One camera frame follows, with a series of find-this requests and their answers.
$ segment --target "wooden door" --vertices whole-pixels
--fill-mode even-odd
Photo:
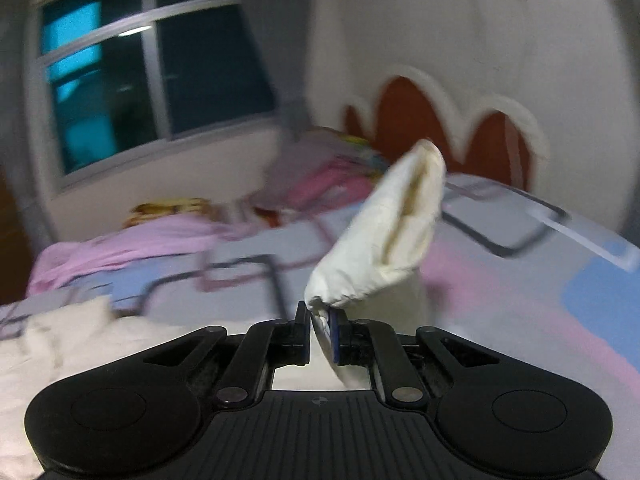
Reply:
[[[24,298],[33,256],[14,197],[0,173],[0,304]]]

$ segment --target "window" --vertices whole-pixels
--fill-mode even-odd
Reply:
[[[275,107],[239,0],[56,0],[40,44],[66,175]]]
[[[55,62],[49,81],[65,173],[158,138],[139,34]]]
[[[140,10],[140,0],[57,0],[42,9],[42,53]]]
[[[158,27],[173,134],[273,110],[238,6],[174,16]]]

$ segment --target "white fabric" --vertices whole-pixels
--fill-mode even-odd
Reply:
[[[427,324],[416,272],[440,215],[445,170],[438,149],[420,140],[387,171],[311,273],[305,301],[323,318],[316,329],[326,332],[328,306],[345,309],[350,319],[388,322],[401,333]]]
[[[311,332],[309,364],[278,368],[273,374],[272,390],[332,392],[369,390],[369,372],[359,366],[332,367],[324,356],[316,334]]]
[[[107,296],[31,316],[21,338],[0,342],[0,479],[42,473],[24,433],[24,412],[40,390],[188,331],[141,317],[114,319]]]

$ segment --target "bedding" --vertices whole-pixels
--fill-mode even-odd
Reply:
[[[220,212],[205,198],[183,198],[179,200],[157,200],[135,206],[124,221],[123,228],[140,225],[163,216],[196,213],[209,220],[219,220]]]
[[[303,212],[318,208],[319,202],[320,206],[331,205],[332,201],[339,200],[340,193],[332,190],[336,186],[348,192],[348,201],[360,202],[373,190],[369,179],[364,177],[367,171],[362,164],[334,158],[289,191],[285,198],[286,207]]]
[[[96,273],[2,306],[0,338],[17,344],[31,316],[103,295],[115,298],[114,307],[129,302],[116,315],[137,312],[170,326],[222,324],[244,332],[254,322],[279,317],[277,304],[290,317],[316,262],[359,207],[319,215],[319,224],[303,219],[263,230],[212,251],[163,256],[157,265],[138,270],[142,278],[129,282],[111,279],[110,273],[120,270]],[[598,472],[607,480],[636,478],[640,271],[637,263],[629,262],[635,261],[638,248],[578,215],[558,216],[552,205],[475,176],[450,174],[442,209],[446,215],[437,222],[420,264],[430,324],[592,388],[605,399],[614,419]],[[565,230],[553,228],[555,224]],[[523,240],[524,248],[516,253],[494,250]],[[272,266],[266,260],[232,263],[265,254],[273,259]],[[337,380],[315,339],[312,352],[312,365],[277,370],[274,387],[369,386],[362,368],[354,369],[359,376],[347,374],[347,384]]]
[[[251,197],[251,204],[271,211],[286,208],[285,198],[296,184],[337,156],[357,159],[359,151],[327,128],[306,132],[298,142],[283,148],[266,171],[264,187]]]
[[[142,317],[115,319],[106,296],[31,317],[20,339],[0,342],[0,478],[30,480],[42,472],[23,425],[40,390],[185,332]]]
[[[208,250],[256,230],[253,225],[212,222],[197,214],[158,218],[153,222],[100,236],[87,242],[60,242],[40,253],[31,271],[27,295],[53,290],[77,276],[121,269],[141,258]]]

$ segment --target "wall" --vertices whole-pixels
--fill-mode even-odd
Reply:
[[[43,0],[32,0],[37,4]],[[337,0],[313,0],[308,46],[307,97],[314,123],[340,127],[340,112],[351,93],[350,72]],[[154,198],[203,196],[225,202],[257,190],[264,168],[276,157],[278,129],[251,128],[240,136],[181,149],[127,166],[59,193],[31,101],[31,144],[38,188],[61,240],[81,240],[116,230],[127,211]]]
[[[343,129],[344,105],[353,75],[338,0],[312,0],[306,70],[306,100],[315,124]]]
[[[636,23],[640,23],[640,0],[631,0],[631,3],[631,6],[626,6],[628,12],[631,14],[630,18],[635,20]],[[640,50],[640,41],[637,43],[638,46],[636,49]],[[636,187],[630,201],[622,235],[631,243],[640,247],[640,174],[636,179]]]
[[[210,142],[64,192],[49,211],[61,240],[84,240],[119,229],[131,207],[155,198],[228,202],[259,189],[277,145],[277,128]]]
[[[640,152],[629,31],[613,0],[338,0],[354,90],[386,68],[435,76],[465,110],[482,92],[521,102],[550,142],[542,197],[618,228]]]

